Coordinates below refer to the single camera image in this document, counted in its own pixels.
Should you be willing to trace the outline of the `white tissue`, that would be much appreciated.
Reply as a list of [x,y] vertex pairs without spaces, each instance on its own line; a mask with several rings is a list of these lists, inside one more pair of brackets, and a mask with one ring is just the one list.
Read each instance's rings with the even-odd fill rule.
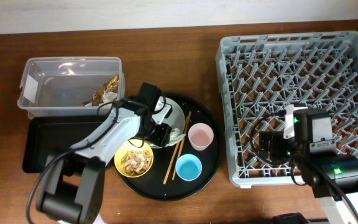
[[169,140],[165,146],[170,147],[170,146],[176,145],[185,136],[186,136],[186,134],[183,134],[182,132],[180,132],[180,130],[178,128],[173,128],[172,131],[170,132]]
[[113,101],[117,98],[117,93],[115,92],[104,92],[102,94],[93,94],[93,98],[89,101],[83,102],[84,106],[99,106],[103,103]]

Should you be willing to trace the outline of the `grey ceramic plate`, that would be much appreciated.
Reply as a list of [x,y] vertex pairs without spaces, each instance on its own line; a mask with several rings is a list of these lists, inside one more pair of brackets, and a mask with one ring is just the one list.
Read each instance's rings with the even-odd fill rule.
[[185,123],[186,123],[186,119],[182,108],[178,103],[173,101],[173,124],[171,126],[172,129],[178,128],[180,132],[183,133],[185,129]]

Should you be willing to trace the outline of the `yellow bowl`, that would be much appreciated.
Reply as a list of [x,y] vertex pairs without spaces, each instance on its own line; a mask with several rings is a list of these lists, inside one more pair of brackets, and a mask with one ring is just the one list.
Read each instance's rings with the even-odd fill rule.
[[147,173],[154,162],[151,147],[142,140],[126,141],[114,156],[114,165],[124,177],[136,178]]

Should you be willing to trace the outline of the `peanut shells and rice scraps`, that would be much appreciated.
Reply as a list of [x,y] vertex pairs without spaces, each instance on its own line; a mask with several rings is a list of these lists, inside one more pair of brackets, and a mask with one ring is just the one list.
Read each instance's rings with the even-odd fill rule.
[[151,166],[153,156],[149,151],[127,151],[121,165],[128,175],[141,175]]

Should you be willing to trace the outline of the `pink cup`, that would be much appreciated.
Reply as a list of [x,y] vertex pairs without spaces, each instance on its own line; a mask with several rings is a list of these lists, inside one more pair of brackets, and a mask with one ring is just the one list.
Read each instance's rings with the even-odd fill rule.
[[188,139],[193,149],[205,150],[214,139],[213,129],[205,123],[196,123],[191,126],[188,132]]

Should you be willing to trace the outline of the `blue cup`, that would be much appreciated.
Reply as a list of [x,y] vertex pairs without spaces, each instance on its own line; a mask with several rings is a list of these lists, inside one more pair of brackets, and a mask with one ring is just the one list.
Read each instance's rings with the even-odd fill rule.
[[175,172],[182,180],[191,182],[201,175],[202,163],[195,155],[184,154],[177,160]]

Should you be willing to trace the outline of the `gold foil wrapper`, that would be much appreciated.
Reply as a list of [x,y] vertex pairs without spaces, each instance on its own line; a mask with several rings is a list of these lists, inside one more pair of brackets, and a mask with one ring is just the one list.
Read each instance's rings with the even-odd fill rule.
[[119,77],[114,76],[114,77],[110,78],[106,83],[104,83],[103,86],[101,88],[99,88],[98,90],[96,90],[94,93],[102,94],[102,93],[108,92],[108,91],[117,93],[118,86],[119,86]]

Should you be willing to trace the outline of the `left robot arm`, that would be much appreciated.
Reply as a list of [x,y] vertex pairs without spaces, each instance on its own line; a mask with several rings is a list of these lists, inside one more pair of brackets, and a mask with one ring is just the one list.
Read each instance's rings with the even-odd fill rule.
[[155,108],[159,99],[164,99],[161,89],[143,83],[136,96],[112,101],[104,122],[89,136],[48,157],[29,202],[56,221],[94,223],[103,202],[106,166],[119,148],[134,137],[159,147],[169,142],[170,126],[153,119],[169,111]]

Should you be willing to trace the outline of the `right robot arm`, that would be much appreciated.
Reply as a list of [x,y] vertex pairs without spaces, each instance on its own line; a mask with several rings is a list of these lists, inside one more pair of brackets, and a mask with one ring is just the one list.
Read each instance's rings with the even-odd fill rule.
[[331,116],[324,109],[287,106],[256,123],[274,117],[285,119],[282,132],[251,129],[259,136],[253,153],[267,164],[290,164],[298,169],[302,185],[312,188],[329,223],[358,223],[358,158],[338,154]]

